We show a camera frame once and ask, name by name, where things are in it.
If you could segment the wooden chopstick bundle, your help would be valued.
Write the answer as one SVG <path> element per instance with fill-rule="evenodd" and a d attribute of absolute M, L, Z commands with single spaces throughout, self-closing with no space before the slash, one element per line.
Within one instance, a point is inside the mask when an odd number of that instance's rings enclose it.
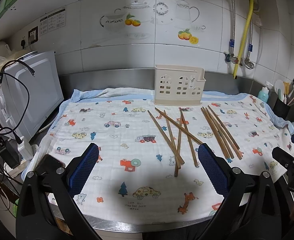
<path fill-rule="evenodd" d="M 208 109 L 206 109 L 204 107 L 202 109 L 204 111 L 204 115 L 206 116 L 206 120 L 207 120 L 208 124 L 212 128 L 212 131 L 217 139 L 217 142 L 222 150 L 222 153 L 223 153 L 225 159 L 232 160 L 234 158 L 234 154 L 231 151 L 231 148 L 227 142 L 226 137 L 223 135 L 223 132 L 219 128 L 218 124 L 216 124 L 215 118 L 212 117 L 212 115 L 209 113 Z"/>
<path fill-rule="evenodd" d="M 225 159 L 228 159 L 230 157 L 229 153 L 228 153 L 228 150 L 226 148 L 226 145 L 225 143 L 223 142 L 223 139 L 218 131 L 218 129 L 216 128 L 216 126 L 214 125 L 212 119 L 210 118 L 209 114 L 207 113 L 207 111 L 204 109 L 204 107 L 201 107 L 201 111 L 202 113 L 204 114 L 204 117 L 205 119 L 207 120 L 209 126 L 211 127 L 212 129 L 212 132 L 221 148 L 221 151 L 225 157 Z"/>
<path fill-rule="evenodd" d="M 211 113 L 210 110 L 208 110 L 208 111 L 212 115 L 212 117 L 215 118 L 216 124 L 218 124 L 219 128 L 223 132 L 223 135 L 226 137 L 227 142 L 228 142 L 228 144 L 229 144 L 229 146 L 231 148 L 232 153 L 235 154 L 239 160 L 241 160 L 242 159 L 242 156 L 243 156 L 243 153 L 240 150 L 237 150 L 237 148 L 235 147 L 235 145 L 233 144 L 233 142 L 231 141 L 231 139 L 229 138 L 229 136 L 227 135 L 227 133 L 225 132 L 225 130 L 222 128 L 222 126 L 220 125 L 220 123 L 216 119 L 216 117 L 213 115 L 213 113 Z"/>
<path fill-rule="evenodd" d="M 235 145 L 235 147 L 237 148 L 237 150 L 240 150 L 240 147 L 238 146 L 238 144 L 236 143 L 235 139 L 232 137 L 231 133 L 228 131 L 228 129 L 226 128 L 226 126 L 224 125 L 224 123 L 220 120 L 219 116 L 212 110 L 212 108 L 210 107 L 210 105 L 207 105 L 207 107 L 210 109 L 210 111 L 216 117 L 216 119 L 218 120 L 218 122 L 220 123 L 220 125 L 222 126 L 222 128 L 225 130 L 225 132 L 227 133 L 227 135 L 229 136 L 229 138 L 231 139 L 231 141 L 233 142 L 233 144 Z"/>

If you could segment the teal soap bottle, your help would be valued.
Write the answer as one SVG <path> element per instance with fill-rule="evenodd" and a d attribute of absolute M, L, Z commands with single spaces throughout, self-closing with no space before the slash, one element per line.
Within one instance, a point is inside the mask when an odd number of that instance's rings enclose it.
<path fill-rule="evenodd" d="M 259 91 L 257 98 L 267 103 L 269 99 L 270 90 L 272 89 L 272 87 L 273 85 L 269 81 L 266 81 L 265 85 L 263 85 L 263 87 Z"/>

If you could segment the cartoon print white cloth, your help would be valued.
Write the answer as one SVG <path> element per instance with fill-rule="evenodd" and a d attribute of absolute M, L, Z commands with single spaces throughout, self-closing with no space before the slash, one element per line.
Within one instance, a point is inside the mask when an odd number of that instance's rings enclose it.
<path fill-rule="evenodd" d="M 188 130 L 219 157 L 223 153 L 201 107 L 219 116 L 243 153 L 239 160 L 226 161 L 247 174 L 263 171 L 278 180 L 285 169 L 272 158 L 280 147 L 294 156 L 291 135 L 294 125 L 280 121 L 269 106 L 253 95 L 204 92 L 198 106 L 154 104 L 147 89 L 107 88 L 74 90 L 43 137 L 28 166 L 35 169 L 40 159 L 51 155 L 68 164 L 89 144 L 99 148 L 99 157 L 86 184 L 74 200 L 83 214 L 130 224 L 184 222 L 214 215 L 223 197 L 211 184 L 198 157 L 194 166 L 188 139 L 182 133 L 180 156 L 184 164 L 175 177 L 175 156 L 155 126 L 148 111 L 169 137 L 166 118 L 179 124 L 182 108 Z"/>

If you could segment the wall power socket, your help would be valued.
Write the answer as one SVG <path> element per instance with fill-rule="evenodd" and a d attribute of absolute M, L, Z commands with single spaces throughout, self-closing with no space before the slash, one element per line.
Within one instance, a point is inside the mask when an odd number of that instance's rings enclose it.
<path fill-rule="evenodd" d="M 28 44 L 33 44 L 38 41 L 38 26 L 32 28 L 28 32 Z"/>

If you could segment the black utensil cup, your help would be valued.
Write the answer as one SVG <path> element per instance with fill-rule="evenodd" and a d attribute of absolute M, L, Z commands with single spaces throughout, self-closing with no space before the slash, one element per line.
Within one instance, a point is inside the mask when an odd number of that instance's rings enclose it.
<path fill-rule="evenodd" d="M 273 107 L 273 113 L 282 118 L 285 119 L 290 111 L 290 106 L 285 104 L 283 101 L 281 101 L 279 98 L 276 99 L 275 105 Z"/>

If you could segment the white spatula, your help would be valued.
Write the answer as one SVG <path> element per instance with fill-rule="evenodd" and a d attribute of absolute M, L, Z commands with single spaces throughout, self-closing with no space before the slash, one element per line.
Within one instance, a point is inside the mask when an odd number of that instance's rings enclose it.
<path fill-rule="evenodd" d="M 274 90 L 277 93 L 278 98 L 281 100 L 285 93 L 285 86 L 282 80 L 275 81 Z"/>

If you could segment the white microwave oven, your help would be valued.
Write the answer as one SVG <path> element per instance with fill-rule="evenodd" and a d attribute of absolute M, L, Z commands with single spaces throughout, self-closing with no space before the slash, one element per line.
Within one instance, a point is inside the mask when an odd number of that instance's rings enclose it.
<path fill-rule="evenodd" d="M 33 53 L 19 59 L 34 70 L 14 62 L 5 68 L 0 84 L 0 132 L 30 140 L 63 101 L 55 53 Z"/>

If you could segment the cream plastic utensil holder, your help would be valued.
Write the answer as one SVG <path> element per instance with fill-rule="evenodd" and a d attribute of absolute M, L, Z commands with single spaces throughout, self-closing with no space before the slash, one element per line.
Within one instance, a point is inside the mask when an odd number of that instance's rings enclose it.
<path fill-rule="evenodd" d="M 157 64 L 154 103 L 164 106 L 197 106 L 206 80 L 200 67 Z"/>

